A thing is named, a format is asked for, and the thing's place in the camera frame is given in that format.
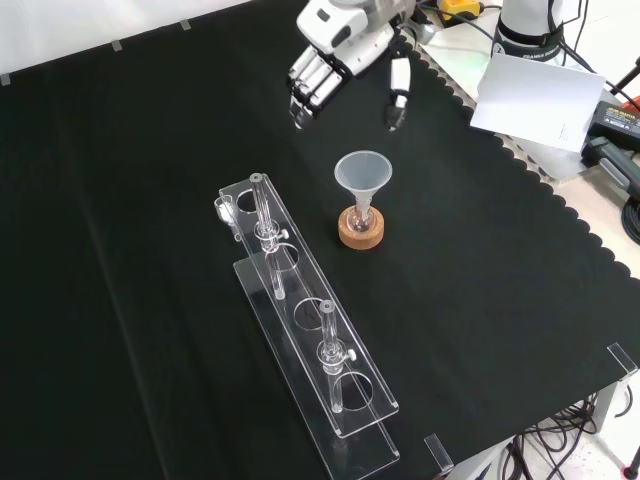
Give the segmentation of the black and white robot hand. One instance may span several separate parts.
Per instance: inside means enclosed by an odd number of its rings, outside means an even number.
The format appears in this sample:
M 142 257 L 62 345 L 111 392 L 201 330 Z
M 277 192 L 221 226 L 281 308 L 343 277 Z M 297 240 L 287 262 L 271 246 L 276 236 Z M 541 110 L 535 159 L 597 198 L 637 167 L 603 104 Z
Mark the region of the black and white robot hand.
M 393 132 L 406 116 L 411 65 L 398 36 L 416 9 L 414 1 L 310 1 L 296 25 L 308 46 L 290 67 L 289 113 L 303 129 L 353 78 L 384 54 L 391 55 L 390 103 L 385 126 Z

